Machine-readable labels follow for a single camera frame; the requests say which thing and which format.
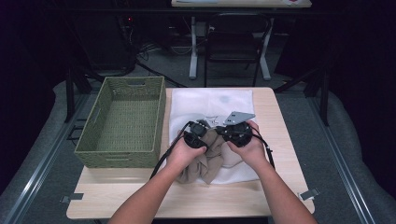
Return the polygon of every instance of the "light wood tabletop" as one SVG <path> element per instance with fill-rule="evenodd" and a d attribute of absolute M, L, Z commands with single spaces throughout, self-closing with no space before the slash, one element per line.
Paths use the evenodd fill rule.
<path fill-rule="evenodd" d="M 213 0 L 213 1 L 177 1 L 172 7 L 311 7 L 310 0 Z"/>
<path fill-rule="evenodd" d="M 272 89 L 235 90 L 253 90 L 256 120 L 263 138 L 274 151 L 276 171 L 295 194 L 307 191 L 303 172 Z M 162 154 L 169 147 L 171 100 L 172 89 L 167 89 Z M 82 200 L 71 201 L 67 216 L 71 219 L 110 218 L 131 194 L 149 181 L 152 170 L 84 167 L 75 189 L 75 193 L 83 194 Z M 314 212 L 312 200 L 303 203 L 311 213 Z M 271 216 L 271 212 L 259 180 L 228 185 L 174 182 L 156 215 L 157 218 L 266 216 Z"/>

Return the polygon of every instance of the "chair backrest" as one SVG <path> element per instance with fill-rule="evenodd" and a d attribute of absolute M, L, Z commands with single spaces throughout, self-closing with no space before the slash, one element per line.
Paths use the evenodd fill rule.
<path fill-rule="evenodd" d="M 218 33 L 263 33 L 266 36 L 271 29 L 271 21 L 258 13 L 220 13 L 206 23 L 206 35 Z"/>

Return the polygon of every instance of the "white towel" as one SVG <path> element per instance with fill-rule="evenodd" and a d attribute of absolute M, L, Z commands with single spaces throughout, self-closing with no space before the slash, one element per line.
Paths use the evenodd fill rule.
<path fill-rule="evenodd" d="M 172 91 L 169 118 L 169 144 L 188 121 L 206 119 L 212 126 L 222 126 L 233 112 L 254 114 L 253 91 L 189 88 Z M 227 144 L 221 146 L 224 163 L 212 184 L 231 184 L 258 179 L 256 173 Z"/>

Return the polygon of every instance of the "chair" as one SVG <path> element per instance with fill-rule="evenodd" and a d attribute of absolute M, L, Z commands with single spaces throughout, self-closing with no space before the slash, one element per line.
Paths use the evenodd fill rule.
<path fill-rule="evenodd" d="M 271 21 L 257 13 L 220 13 L 205 27 L 205 87 L 207 63 L 256 64 L 252 86 L 257 73 L 264 39 L 271 29 Z"/>

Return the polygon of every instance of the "basket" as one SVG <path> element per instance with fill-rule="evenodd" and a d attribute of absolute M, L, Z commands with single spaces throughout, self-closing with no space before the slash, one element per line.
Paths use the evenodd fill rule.
<path fill-rule="evenodd" d="M 163 77 L 107 77 L 75 154 L 89 168 L 152 168 L 158 162 Z"/>

